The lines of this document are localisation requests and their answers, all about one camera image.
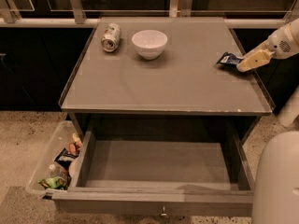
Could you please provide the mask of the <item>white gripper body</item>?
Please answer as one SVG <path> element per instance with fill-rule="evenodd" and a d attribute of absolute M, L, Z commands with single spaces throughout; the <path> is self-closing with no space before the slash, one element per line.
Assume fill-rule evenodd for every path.
<path fill-rule="evenodd" d="M 275 59 L 287 59 L 296 54 L 296 26 L 286 24 L 267 38 L 268 49 Z"/>

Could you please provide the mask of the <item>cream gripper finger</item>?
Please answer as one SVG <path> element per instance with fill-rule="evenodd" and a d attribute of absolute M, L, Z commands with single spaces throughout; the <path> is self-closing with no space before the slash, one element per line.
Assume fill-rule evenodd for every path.
<path fill-rule="evenodd" d="M 243 59 L 243 61 L 236 66 L 237 70 L 239 72 L 247 72 L 249 70 L 264 66 L 268 63 L 270 63 L 270 60 L 273 58 L 274 51 L 270 51 L 271 58 L 268 60 L 261 60 L 261 59 Z"/>
<path fill-rule="evenodd" d="M 268 46 L 265 44 L 261 44 L 257 46 L 255 49 L 252 49 L 250 52 L 244 55 L 245 59 L 253 58 L 253 59 L 261 59 L 268 60 L 271 58 L 270 51 Z"/>

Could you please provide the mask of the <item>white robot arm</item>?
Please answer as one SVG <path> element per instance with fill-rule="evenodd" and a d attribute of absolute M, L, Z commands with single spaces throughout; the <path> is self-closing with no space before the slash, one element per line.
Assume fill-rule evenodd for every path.
<path fill-rule="evenodd" d="M 264 66 L 271 59 L 299 53 L 299 19 L 291 21 L 243 56 L 240 72 Z M 299 132 L 273 137 L 259 160 L 251 224 L 299 224 Z"/>

